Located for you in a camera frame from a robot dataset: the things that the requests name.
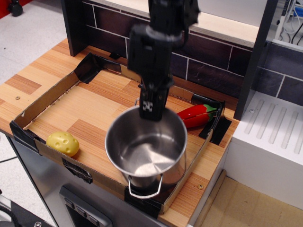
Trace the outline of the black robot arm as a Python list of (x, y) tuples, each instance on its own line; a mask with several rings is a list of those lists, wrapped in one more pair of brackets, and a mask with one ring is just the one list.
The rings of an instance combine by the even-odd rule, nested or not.
[(148, 5), (149, 24), (134, 25), (130, 31), (127, 67), (141, 77), (140, 117), (159, 121), (174, 84), (172, 51), (185, 45), (200, 10), (196, 0), (150, 0)]

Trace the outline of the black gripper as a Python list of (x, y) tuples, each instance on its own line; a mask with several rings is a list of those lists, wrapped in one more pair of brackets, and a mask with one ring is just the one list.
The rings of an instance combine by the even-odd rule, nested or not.
[(148, 25), (134, 25), (130, 32), (128, 69), (141, 77), (139, 113), (146, 120), (158, 122), (173, 85), (170, 75), (172, 42), (160, 39)]

